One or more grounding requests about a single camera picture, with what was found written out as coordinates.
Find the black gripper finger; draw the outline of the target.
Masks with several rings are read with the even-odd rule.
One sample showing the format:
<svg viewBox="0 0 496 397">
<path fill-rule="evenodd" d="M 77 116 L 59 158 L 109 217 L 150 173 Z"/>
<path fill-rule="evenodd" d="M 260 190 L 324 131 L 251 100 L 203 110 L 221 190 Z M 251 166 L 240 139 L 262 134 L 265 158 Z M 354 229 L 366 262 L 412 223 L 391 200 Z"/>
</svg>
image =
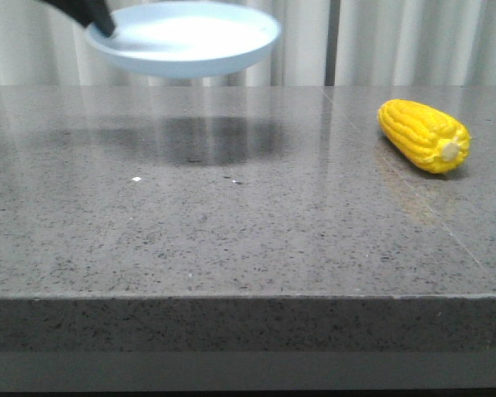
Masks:
<svg viewBox="0 0 496 397">
<path fill-rule="evenodd" d="M 111 37 L 116 30 L 111 10 L 104 0 L 42 0 L 42 2 L 60 10 L 84 28 L 94 24 L 105 37 Z"/>
</svg>

